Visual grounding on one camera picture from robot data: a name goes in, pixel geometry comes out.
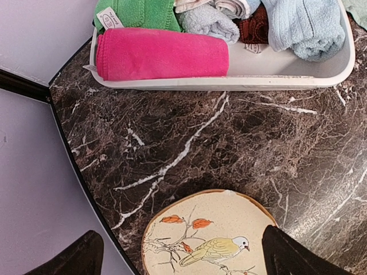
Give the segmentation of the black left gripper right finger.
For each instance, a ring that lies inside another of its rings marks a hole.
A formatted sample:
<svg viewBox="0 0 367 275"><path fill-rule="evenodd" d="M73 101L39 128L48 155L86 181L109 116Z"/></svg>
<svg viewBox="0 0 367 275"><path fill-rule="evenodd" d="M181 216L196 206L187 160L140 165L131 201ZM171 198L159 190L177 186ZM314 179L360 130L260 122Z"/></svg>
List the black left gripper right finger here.
<svg viewBox="0 0 367 275"><path fill-rule="evenodd" d="M318 257L278 227L268 225L261 242L268 275L351 274L339 266Z"/></svg>

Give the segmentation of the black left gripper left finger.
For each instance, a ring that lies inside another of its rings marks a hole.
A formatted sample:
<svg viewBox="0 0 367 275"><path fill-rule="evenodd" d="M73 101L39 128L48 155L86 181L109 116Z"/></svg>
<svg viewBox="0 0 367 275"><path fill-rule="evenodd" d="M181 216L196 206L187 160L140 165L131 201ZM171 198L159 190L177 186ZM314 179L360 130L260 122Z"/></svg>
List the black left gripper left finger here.
<svg viewBox="0 0 367 275"><path fill-rule="evenodd" d="M89 230L48 262L25 275L101 274L104 241L99 233Z"/></svg>

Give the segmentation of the pink microfibre towel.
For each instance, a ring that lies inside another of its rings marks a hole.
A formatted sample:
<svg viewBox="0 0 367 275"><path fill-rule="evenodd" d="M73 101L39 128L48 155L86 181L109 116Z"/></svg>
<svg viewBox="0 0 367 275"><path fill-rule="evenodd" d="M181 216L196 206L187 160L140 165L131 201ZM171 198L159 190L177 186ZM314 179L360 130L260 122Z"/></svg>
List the pink microfibre towel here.
<svg viewBox="0 0 367 275"><path fill-rule="evenodd" d="M126 27L97 38L96 69L105 81L222 77L227 43L211 36Z"/></svg>

